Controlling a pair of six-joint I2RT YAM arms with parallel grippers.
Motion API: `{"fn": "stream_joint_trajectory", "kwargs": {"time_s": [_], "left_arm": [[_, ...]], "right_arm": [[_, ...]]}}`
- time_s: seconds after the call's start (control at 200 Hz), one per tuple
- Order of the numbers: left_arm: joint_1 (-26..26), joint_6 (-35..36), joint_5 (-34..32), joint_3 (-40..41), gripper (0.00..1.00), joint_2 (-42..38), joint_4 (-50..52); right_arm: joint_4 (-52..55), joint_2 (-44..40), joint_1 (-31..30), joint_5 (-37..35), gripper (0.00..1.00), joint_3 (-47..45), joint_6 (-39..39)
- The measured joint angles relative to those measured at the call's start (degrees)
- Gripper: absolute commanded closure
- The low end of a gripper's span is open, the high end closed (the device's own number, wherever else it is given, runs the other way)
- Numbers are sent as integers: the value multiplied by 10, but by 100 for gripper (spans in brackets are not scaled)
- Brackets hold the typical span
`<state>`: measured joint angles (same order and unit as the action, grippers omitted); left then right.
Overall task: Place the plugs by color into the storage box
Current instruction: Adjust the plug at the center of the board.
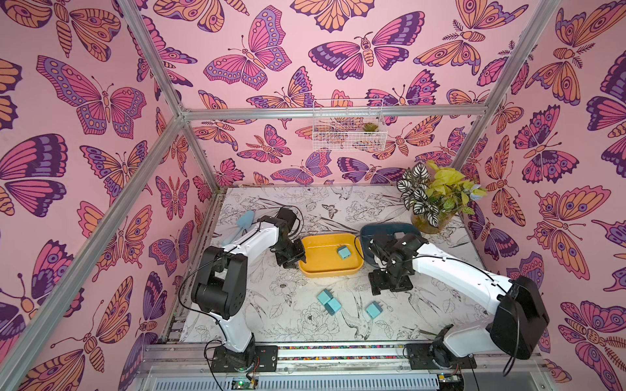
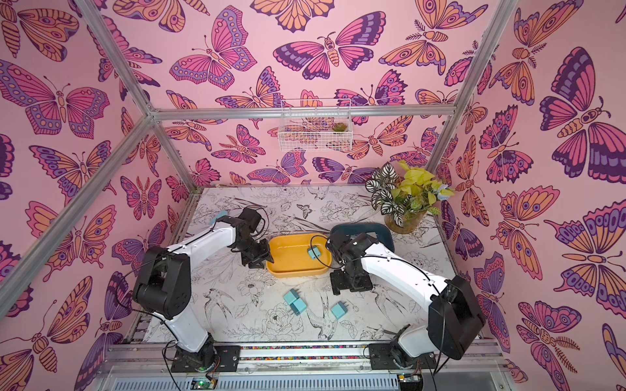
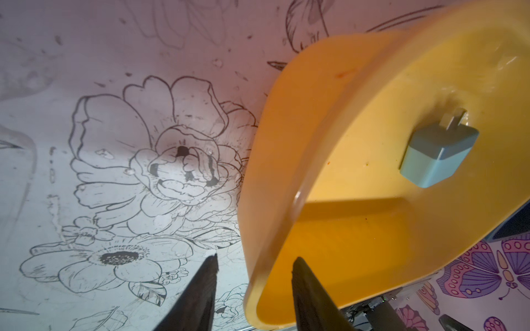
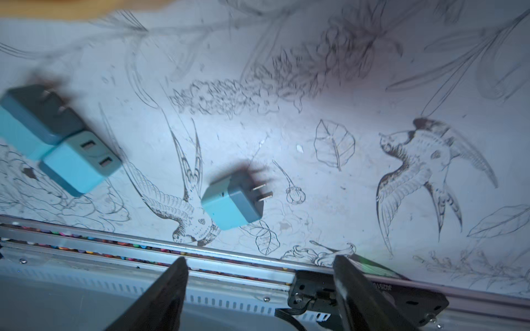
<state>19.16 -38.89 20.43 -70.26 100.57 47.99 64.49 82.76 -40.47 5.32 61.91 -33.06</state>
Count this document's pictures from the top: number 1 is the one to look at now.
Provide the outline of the teal storage box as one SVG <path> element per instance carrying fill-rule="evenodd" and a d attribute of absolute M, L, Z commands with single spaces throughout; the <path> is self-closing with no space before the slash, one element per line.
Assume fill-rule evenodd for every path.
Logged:
<path fill-rule="evenodd" d="M 412 224 L 409 223 L 370 223 L 360 229 L 359 239 L 363 249 L 363 257 L 365 262 L 372 267 L 378 267 L 379 264 L 374 254 L 369 249 L 368 244 L 376 235 L 389 236 L 392 239 L 399 239 L 407 234 L 414 234 L 422 237 L 422 233 Z"/>

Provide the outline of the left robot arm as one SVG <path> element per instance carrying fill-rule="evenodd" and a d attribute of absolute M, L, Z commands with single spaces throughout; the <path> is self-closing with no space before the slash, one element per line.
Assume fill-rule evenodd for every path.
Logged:
<path fill-rule="evenodd" d="M 217 322 L 227 351 L 242 354 L 254 346 L 254 334 L 240 314 L 246 300 L 249 264 L 267 251 L 284 269 L 305 262 L 303 241 L 297 237 L 302 227 L 301 214 L 282 207 L 274 215 L 254 218 L 239 238 L 203 251 L 200 265 L 192 273 L 190 297 L 200 312 Z"/>

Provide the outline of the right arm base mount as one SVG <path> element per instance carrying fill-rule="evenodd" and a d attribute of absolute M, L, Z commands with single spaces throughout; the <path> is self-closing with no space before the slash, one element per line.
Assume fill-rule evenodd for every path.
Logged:
<path fill-rule="evenodd" d="M 445 347 L 433 346 L 432 343 L 409 343 L 403 349 L 404 357 L 409 360 L 412 370 L 456 370 L 476 369 L 473 358 L 458 358 Z"/>

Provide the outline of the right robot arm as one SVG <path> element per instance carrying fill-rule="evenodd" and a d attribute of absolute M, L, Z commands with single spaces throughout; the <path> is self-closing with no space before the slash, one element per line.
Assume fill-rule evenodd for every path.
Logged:
<path fill-rule="evenodd" d="M 549 325 L 549 316 L 536 283 L 479 269 L 457 259 L 420 235 L 376 235 L 365 242 L 381 262 L 369 275 L 373 294 L 412 289 L 412 276 L 434 278 L 472 299 L 487 317 L 465 325 L 448 325 L 432 340 L 429 353 L 441 368 L 459 358 L 501 351 L 511 361 L 528 360 Z"/>

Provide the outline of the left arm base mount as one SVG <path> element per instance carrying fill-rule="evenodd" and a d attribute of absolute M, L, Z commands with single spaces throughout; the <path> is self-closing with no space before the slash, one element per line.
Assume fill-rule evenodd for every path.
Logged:
<path fill-rule="evenodd" d="M 225 347 L 215 349 L 211 360 L 212 372 L 275 372 L 278 361 L 277 345 L 258 345 L 254 350 L 236 353 Z"/>

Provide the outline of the yellow storage box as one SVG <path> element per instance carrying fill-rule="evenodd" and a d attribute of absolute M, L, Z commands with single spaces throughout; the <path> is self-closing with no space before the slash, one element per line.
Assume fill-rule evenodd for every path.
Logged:
<path fill-rule="evenodd" d="M 330 278 L 354 275 L 364 265 L 362 246 L 351 233 L 335 233 L 307 236 L 302 239 L 306 252 L 306 262 L 299 262 L 299 270 L 307 278 Z M 337 249 L 347 246 L 352 256 L 342 260 Z"/>

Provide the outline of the teal plug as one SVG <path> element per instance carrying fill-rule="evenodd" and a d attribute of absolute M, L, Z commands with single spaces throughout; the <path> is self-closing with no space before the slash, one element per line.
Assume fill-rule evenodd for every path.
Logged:
<path fill-rule="evenodd" d="M 332 299 L 334 299 L 334 296 L 327 289 L 324 289 L 317 295 L 317 300 L 322 306 L 325 306 L 328 302 L 332 301 Z"/>
<path fill-rule="evenodd" d="M 330 315 L 335 315 L 342 309 L 342 305 L 336 298 L 332 298 L 324 304 L 324 309 L 326 309 Z"/>
<path fill-rule="evenodd" d="M 340 257 L 340 259 L 346 260 L 352 256 L 352 253 L 347 246 L 341 246 L 337 249 L 337 255 Z"/>
<path fill-rule="evenodd" d="M 383 313 L 383 309 L 378 302 L 373 301 L 365 308 L 365 312 L 370 319 L 376 319 Z"/>

